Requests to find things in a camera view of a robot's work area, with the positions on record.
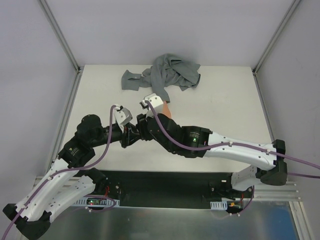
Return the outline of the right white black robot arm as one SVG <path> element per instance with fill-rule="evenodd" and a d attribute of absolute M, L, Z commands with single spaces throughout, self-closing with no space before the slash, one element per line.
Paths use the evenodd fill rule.
<path fill-rule="evenodd" d="M 208 128 L 180 126 L 163 114 L 158 118 L 139 114 L 136 127 L 141 139 L 155 140 L 165 150 L 185 158 L 222 158 L 248 164 L 245 169 L 234 172 L 225 184 L 225 192 L 237 197 L 259 183 L 284 186 L 288 168 L 284 161 L 286 144 L 276 139 L 272 143 L 249 143 L 232 139 Z"/>

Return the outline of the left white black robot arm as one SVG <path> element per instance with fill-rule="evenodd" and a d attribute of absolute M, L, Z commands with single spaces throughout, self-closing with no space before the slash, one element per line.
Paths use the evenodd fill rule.
<path fill-rule="evenodd" d="M 83 117 L 73 138 L 63 146 L 36 187 L 23 200 L 3 208 L 10 225 L 27 239 L 38 240 L 74 202 L 91 193 L 106 193 L 106 176 L 88 162 L 95 156 L 95 147 L 108 148 L 113 142 L 125 147 L 133 144 L 139 133 L 131 124 L 132 118 L 130 113 L 118 110 L 111 113 L 109 126 L 103 127 L 97 115 Z"/>

